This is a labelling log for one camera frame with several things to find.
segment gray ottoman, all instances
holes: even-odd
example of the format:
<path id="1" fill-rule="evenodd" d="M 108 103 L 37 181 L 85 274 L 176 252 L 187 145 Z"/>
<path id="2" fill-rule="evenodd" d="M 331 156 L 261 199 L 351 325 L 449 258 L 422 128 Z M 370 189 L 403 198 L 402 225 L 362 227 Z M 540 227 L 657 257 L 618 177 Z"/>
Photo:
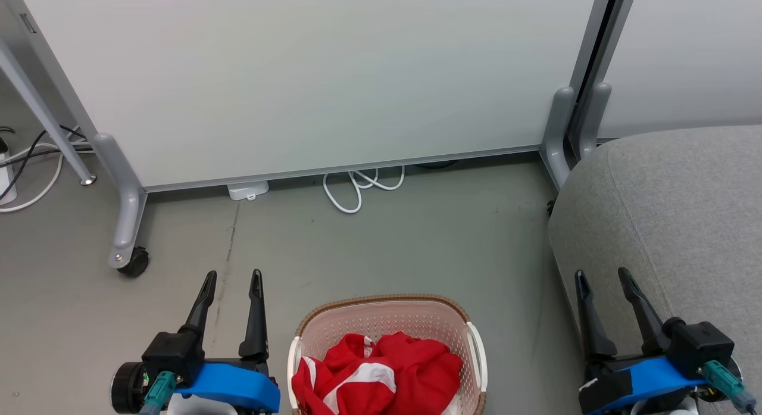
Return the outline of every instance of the gray ottoman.
<path id="1" fill-rule="evenodd" d="M 662 320 L 710 321 L 735 341 L 748 390 L 762 398 L 762 127 L 669 130 L 604 144 L 561 188 L 549 238 L 574 316 L 574 272 L 620 355 L 640 333 L 617 269 Z M 707 405 L 702 413 L 737 413 Z"/>

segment red and white fabric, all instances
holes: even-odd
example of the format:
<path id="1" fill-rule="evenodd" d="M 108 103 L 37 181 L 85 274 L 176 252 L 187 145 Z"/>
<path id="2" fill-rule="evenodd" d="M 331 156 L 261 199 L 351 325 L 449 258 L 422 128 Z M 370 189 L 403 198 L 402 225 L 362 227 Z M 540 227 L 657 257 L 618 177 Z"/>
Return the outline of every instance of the red and white fabric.
<path id="1" fill-rule="evenodd" d="M 310 415 L 441 415 L 460 387 L 461 358 L 399 332 L 375 344 L 348 334 L 322 361 L 302 357 L 291 379 Z"/>

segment teal cable connector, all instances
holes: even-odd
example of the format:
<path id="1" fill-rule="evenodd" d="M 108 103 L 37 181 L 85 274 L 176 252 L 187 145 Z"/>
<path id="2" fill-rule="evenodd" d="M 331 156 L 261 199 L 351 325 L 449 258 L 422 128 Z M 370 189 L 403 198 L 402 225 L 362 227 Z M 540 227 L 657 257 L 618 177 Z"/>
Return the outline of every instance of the teal cable connector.
<path id="1" fill-rule="evenodd" d="M 156 377 L 148 393 L 145 394 L 145 404 L 140 408 L 139 415 L 158 415 L 174 393 L 177 382 L 174 373 L 163 371 Z"/>
<path id="2" fill-rule="evenodd" d="M 725 366 L 722 366 L 719 361 L 708 361 L 700 373 L 710 385 L 730 399 L 738 412 L 756 414 L 754 407 L 757 406 L 757 399 L 746 391 L 744 383 L 738 380 Z"/>

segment gray floor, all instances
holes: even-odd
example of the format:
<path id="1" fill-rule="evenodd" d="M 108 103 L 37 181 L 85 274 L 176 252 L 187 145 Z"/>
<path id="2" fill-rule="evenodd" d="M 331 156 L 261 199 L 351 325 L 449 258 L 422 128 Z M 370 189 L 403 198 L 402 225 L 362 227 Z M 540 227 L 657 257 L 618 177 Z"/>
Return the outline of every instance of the gray floor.
<path id="1" fill-rule="evenodd" d="M 7 87 L 0 99 L 18 150 L 41 128 Z M 140 241 L 152 261 L 134 280 L 106 265 L 117 192 L 93 155 L 85 162 L 100 176 L 91 187 L 65 166 L 37 204 L 0 214 L 0 413 L 112 413 L 114 370 L 158 331 L 177 329 L 211 269 L 220 279 L 207 355 L 236 355 L 254 268 L 264 273 L 281 413 L 291 411 L 286 353 L 299 321 L 329 301 L 396 292 L 445 295 L 469 312 L 487 350 L 487 413 L 579 413 L 582 361 L 547 247 L 554 193 L 536 155 L 410 169 L 396 192 L 365 191 L 354 216 L 330 204 L 320 178 L 274 182 L 253 202 L 231 201 L 224 188 L 150 195 Z M 54 168 L 52 158 L 33 160 L 19 199 Z M 353 204 L 346 179 L 332 185 Z"/>

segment basket handle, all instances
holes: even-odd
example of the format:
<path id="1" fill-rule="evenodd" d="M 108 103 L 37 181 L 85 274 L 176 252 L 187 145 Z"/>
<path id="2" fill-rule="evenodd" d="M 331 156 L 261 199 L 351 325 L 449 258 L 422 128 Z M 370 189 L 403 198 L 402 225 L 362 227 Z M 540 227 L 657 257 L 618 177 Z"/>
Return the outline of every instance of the basket handle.
<path id="1" fill-rule="evenodd" d="M 466 322 L 466 336 L 469 339 L 469 350 L 471 351 L 471 360 L 473 361 L 474 377 L 476 378 L 476 386 L 482 392 L 487 391 L 487 355 L 484 350 L 484 344 L 482 343 L 482 337 L 479 331 L 476 330 L 476 326 L 470 321 Z"/>
<path id="2" fill-rule="evenodd" d="M 299 402 L 296 401 L 296 395 L 291 389 L 291 379 L 296 374 L 296 370 L 299 369 L 299 361 L 302 359 L 302 352 L 299 350 L 299 336 L 294 337 L 291 341 L 291 347 L 288 350 L 288 368 L 286 369 L 286 377 L 288 380 L 288 400 L 291 402 L 292 409 L 299 409 Z"/>

